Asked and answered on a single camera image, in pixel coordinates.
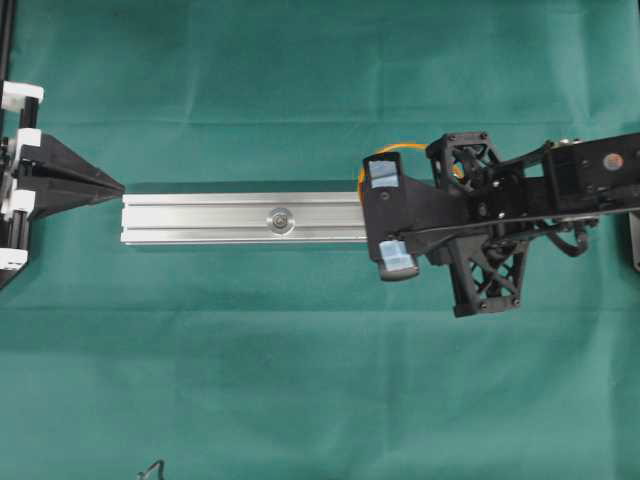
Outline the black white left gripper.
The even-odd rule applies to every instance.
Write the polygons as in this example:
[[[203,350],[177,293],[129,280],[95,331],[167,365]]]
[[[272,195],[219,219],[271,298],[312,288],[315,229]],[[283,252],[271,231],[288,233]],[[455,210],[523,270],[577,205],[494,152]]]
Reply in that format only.
[[[125,187],[52,135],[37,128],[41,86],[1,82],[1,111],[19,114],[1,168],[1,224],[8,227],[1,247],[1,272],[17,273],[28,262],[29,217],[45,218],[121,197]],[[20,165],[35,176],[19,179]]]

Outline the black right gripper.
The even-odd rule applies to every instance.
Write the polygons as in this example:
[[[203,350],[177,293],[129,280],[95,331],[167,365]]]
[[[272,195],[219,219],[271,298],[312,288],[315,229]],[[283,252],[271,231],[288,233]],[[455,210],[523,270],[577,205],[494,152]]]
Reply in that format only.
[[[470,220],[454,237],[426,255],[449,269],[454,314],[465,317],[519,307],[530,244],[554,239],[555,225],[536,211],[544,180],[529,178],[528,168],[542,163],[554,144],[519,157],[500,159],[485,132],[447,133],[426,150],[437,188],[466,201]],[[465,177],[454,177],[453,166]]]

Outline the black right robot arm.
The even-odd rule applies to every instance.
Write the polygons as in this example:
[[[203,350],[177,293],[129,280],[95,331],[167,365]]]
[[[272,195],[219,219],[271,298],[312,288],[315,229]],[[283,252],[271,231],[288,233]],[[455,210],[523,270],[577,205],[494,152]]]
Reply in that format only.
[[[569,257],[589,247],[601,216],[639,209],[639,137],[547,141],[499,159],[487,133],[449,133],[426,149],[443,206],[443,240],[427,257],[448,266],[457,317],[519,307],[530,243]]]

